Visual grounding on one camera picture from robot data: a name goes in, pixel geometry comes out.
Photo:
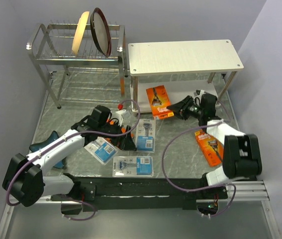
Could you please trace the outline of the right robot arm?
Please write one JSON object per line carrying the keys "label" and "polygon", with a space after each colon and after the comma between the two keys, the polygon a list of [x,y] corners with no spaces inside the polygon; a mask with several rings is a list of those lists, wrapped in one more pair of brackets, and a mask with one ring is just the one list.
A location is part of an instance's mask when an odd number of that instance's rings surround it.
{"label": "right robot arm", "polygon": [[222,165],[208,172],[205,182],[199,186],[199,192],[204,198],[211,198],[217,191],[216,187],[225,186],[232,181],[248,179],[260,175],[262,161],[259,141],[255,134],[245,134],[230,125],[216,114],[217,96],[204,92],[197,101],[192,96],[186,96],[180,102],[167,106],[177,118],[187,120],[194,117],[198,126],[183,131],[203,130],[213,136],[223,145]]}

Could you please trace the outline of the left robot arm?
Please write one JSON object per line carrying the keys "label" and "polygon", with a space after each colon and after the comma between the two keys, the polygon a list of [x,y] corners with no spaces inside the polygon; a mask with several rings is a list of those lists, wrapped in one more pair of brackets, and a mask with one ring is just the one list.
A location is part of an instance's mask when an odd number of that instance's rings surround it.
{"label": "left robot arm", "polygon": [[60,138],[24,156],[16,154],[9,163],[2,187],[6,190],[6,203],[10,206],[22,204],[29,207],[43,196],[64,195],[69,200],[83,195],[79,178],[65,173],[61,176],[47,176],[55,164],[73,152],[87,146],[98,137],[109,138],[121,150],[135,150],[131,132],[137,127],[111,123],[111,110],[96,106]]}

